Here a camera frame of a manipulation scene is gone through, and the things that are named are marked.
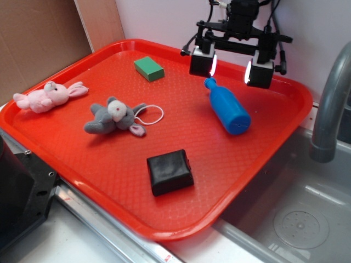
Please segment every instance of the white wall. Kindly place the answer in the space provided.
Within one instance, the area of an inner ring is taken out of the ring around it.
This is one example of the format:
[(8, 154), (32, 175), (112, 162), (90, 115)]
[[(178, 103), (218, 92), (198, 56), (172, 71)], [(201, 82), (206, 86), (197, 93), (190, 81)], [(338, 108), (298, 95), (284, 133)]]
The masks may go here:
[[(116, 0), (116, 4), (126, 38), (179, 49), (196, 33), (196, 22), (206, 20), (210, 11), (208, 0)], [(263, 7), (254, 25), (262, 29), (268, 16), (269, 7)], [(286, 77), (305, 84), (319, 102), (336, 56), (351, 41), (351, 0), (281, 0), (276, 16), (281, 33), (294, 39), (292, 44), (284, 43)], [(224, 17), (225, 12), (215, 7), (211, 21)], [(219, 59), (244, 66), (250, 59), (222, 51), (217, 54)]]

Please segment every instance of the plush toy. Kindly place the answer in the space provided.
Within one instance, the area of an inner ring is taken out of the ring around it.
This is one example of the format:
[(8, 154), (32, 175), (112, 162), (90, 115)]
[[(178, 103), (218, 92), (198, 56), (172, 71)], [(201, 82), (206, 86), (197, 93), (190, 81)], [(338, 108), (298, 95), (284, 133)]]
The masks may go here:
[(34, 90), (28, 95), (15, 93), (13, 99), (19, 108), (24, 110), (30, 108), (35, 113), (51, 110), (55, 106), (62, 105), (69, 98), (78, 97), (87, 93), (89, 89), (77, 82), (67, 89), (61, 84), (50, 81), (45, 84), (44, 89)]
[(146, 104), (140, 104), (135, 108), (130, 108), (126, 104), (120, 102), (115, 97), (107, 100), (107, 107), (100, 104), (93, 104), (90, 107), (94, 114), (94, 120), (84, 125), (84, 130), (91, 134), (107, 134), (114, 130), (129, 129), (136, 136), (144, 136), (146, 129), (140, 124), (134, 122), (135, 115), (139, 111), (144, 111)]

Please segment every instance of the gray faucet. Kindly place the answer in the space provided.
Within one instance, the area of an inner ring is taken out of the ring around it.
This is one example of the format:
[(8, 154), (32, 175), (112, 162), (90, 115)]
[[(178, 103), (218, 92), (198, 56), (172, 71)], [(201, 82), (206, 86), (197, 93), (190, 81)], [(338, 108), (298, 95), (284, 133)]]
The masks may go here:
[(347, 119), (351, 121), (351, 107), (347, 104), (350, 91), (351, 42), (341, 50), (324, 87), (309, 149), (313, 160), (327, 163), (334, 159), (338, 132), (338, 139), (348, 142), (345, 137), (351, 136), (351, 129), (346, 130), (350, 127)]

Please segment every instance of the blue bottle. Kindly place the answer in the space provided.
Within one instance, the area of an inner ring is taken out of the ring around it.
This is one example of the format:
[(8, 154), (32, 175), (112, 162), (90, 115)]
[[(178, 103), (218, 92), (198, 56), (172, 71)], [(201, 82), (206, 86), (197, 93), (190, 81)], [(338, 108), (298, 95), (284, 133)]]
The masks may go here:
[(214, 78), (206, 79), (205, 87), (210, 90), (211, 106), (228, 133), (238, 135), (245, 132), (251, 124), (251, 117), (234, 94), (218, 86)]

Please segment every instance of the wooden panel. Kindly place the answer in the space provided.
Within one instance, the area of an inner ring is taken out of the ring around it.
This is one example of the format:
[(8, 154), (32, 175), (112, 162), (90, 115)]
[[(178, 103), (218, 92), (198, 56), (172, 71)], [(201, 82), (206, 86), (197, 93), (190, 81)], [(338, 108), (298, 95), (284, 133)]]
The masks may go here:
[(115, 0), (75, 0), (92, 51), (124, 39)]
[(0, 105), (90, 53), (73, 0), (0, 1)]

